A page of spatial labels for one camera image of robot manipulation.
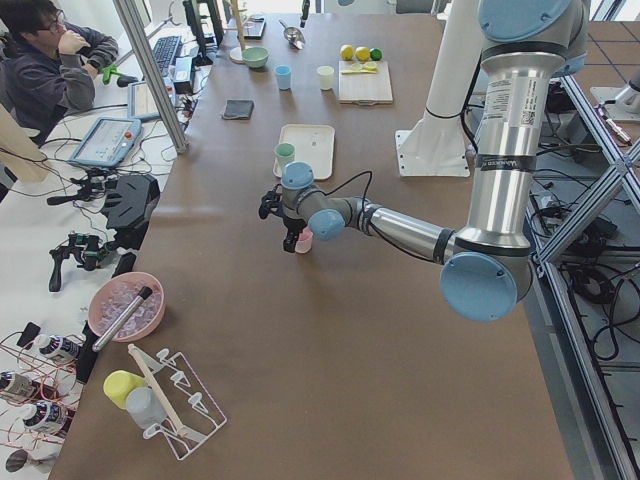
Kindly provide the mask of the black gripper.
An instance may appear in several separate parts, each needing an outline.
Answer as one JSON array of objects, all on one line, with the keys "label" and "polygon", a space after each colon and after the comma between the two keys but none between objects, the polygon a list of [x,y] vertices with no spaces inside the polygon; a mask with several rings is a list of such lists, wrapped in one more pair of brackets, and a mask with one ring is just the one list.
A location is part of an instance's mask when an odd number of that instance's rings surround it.
[{"label": "black gripper", "polygon": [[302,219],[293,218],[285,211],[282,211],[282,220],[287,230],[285,239],[283,240],[283,249],[285,252],[294,253],[298,236],[304,237],[306,235],[306,226],[303,227]]}]

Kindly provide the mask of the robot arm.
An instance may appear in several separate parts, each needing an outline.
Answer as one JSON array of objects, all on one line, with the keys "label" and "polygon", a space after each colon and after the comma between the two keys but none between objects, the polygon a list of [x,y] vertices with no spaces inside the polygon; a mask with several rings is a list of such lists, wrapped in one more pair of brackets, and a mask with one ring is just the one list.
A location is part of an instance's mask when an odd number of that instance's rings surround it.
[{"label": "robot arm", "polygon": [[508,315],[533,280],[523,225],[548,85],[583,66],[588,15],[585,1],[480,3],[476,23],[484,42],[472,64],[488,85],[473,181],[467,194],[437,203],[454,209],[463,227],[432,224],[365,195],[333,197],[297,161],[285,167],[274,207],[287,227],[285,249],[304,228],[321,240],[354,228],[440,265],[441,294],[458,315],[479,322]]}]

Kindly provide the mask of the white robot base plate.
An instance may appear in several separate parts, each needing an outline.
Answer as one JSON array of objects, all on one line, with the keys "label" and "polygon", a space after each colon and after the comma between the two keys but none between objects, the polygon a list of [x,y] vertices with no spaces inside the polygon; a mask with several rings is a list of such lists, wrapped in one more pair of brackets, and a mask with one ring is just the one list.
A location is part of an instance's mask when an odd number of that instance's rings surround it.
[{"label": "white robot base plate", "polygon": [[460,127],[430,130],[417,125],[394,135],[402,177],[469,177],[466,143]]}]

